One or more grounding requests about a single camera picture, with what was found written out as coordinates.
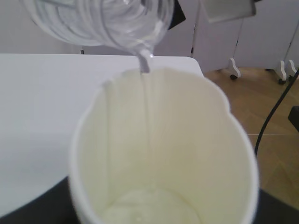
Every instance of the caster wheel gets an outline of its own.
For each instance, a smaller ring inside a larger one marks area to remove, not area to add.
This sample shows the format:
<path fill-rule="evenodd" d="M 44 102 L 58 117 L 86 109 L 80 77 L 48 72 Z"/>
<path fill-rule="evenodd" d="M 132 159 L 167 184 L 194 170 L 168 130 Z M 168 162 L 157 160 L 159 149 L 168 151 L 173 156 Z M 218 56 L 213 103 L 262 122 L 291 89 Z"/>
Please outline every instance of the caster wheel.
<path fill-rule="evenodd" d="M 286 81 L 285 80 L 282 80 L 282 79 L 279 79 L 279 81 L 278 81 L 278 84 L 280 84 L 280 85 L 283 85 L 283 84 L 285 84 L 286 83 Z"/>
<path fill-rule="evenodd" d="M 230 75 L 230 79 L 231 80 L 236 80 L 238 77 L 237 76 L 235 76 L 235 75 Z"/>

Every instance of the white wall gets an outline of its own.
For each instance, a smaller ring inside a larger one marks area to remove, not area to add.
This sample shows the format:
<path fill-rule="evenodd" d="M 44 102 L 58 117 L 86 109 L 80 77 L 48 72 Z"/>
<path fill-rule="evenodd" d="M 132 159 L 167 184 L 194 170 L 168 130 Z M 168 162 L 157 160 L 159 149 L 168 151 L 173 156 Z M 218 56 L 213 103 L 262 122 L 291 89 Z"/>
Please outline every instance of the white wall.
<path fill-rule="evenodd" d="M 0 0 L 0 53 L 79 54 L 80 49 L 44 33 L 18 0 Z"/>
<path fill-rule="evenodd" d="M 193 58 L 203 72 L 227 68 L 234 55 L 242 19 L 209 23 L 201 7 L 197 21 Z"/>
<path fill-rule="evenodd" d="M 297 26 L 297 30 L 292 44 L 290 45 L 290 49 L 288 50 L 288 54 L 285 57 L 285 62 L 288 60 L 293 60 L 295 67 L 299 67 L 299 25 Z"/>
<path fill-rule="evenodd" d="M 167 31 L 163 40 L 155 48 L 155 55 L 157 56 L 191 56 L 199 1 L 178 1 L 183 9 L 186 20 Z"/>
<path fill-rule="evenodd" d="M 262 0 L 244 19 L 235 61 L 238 67 L 274 69 L 284 60 L 298 24 L 298 0 Z"/>

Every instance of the clear liquid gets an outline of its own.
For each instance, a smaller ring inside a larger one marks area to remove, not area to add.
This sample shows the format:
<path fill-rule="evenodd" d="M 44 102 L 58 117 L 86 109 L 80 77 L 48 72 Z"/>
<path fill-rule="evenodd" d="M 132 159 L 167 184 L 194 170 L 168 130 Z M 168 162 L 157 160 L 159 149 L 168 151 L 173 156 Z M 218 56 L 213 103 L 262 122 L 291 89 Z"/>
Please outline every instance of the clear liquid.
<path fill-rule="evenodd" d="M 149 70 L 152 71 L 152 54 L 146 50 L 142 54 Z M 151 136 L 151 129 L 153 128 L 151 126 L 153 124 L 153 110 L 151 108 L 153 83 L 149 80 L 151 75 L 151 73 L 140 73 L 143 88 L 145 147 L 147 151 L 145 156 L 149 167 L 149 184 L 140 189 L 130 190 L 109 203 L 99 213 L 100 218 L 106 224 L 200 224 L 196 210 L 181 195 L 161 188 L 156 182 L 158 174 L 156 168 L 157 155 L 153 148 Z"/>
<path fill-rule="evenodd" d="M 139 60 L 141 76 L 142 73 L 150 73 L 153 69 L 153 58 L 154 58 L 154 55 L 152 54 L 152 50 L 144 48 L 140 52 L 136 53 L 135 55 Z"/>

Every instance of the white stand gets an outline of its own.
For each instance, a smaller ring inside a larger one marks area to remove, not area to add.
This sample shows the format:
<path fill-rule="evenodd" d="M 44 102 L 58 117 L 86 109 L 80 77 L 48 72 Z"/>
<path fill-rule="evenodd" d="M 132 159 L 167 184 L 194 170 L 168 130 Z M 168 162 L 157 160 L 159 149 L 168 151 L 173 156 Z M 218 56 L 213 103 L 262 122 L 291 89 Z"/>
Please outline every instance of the white stand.
<path fill-rule="evenodd" d="M 295 73 L 296 73 L 296 68 L 295 68 L 295 65 L 294 65 L 294 61 L 293 60 L 289 60 L 287 63 L 286 63 L 286 66 L 285 66 L 285 72 L 286 72 L 286 75 L 290 78 L 294 77 Z"/>
<path fill-rule="evenodd" d="M 231 58 L 228 62 L 228 70 L 230 71 L 230 73 L 232 73 L 230 75 L 231 80 L 236 80 L 237 78 L 241 77 L 241 72 L 235 65 L 235 60 L 233 58 Z"/>
<path fill-rule="evenodd" d="M 279 65 L 277 66 L 276 69 L 274 69 L 274 71 L 276 72 L 276 74 L 280 78 L 278 83 L 281 84 L 281 85 L 285 84 L 287 75 L 286 75 L 286 72 L 285 72 L 285 63 L 284 63 L 284 61 L 280 61 Z"/>

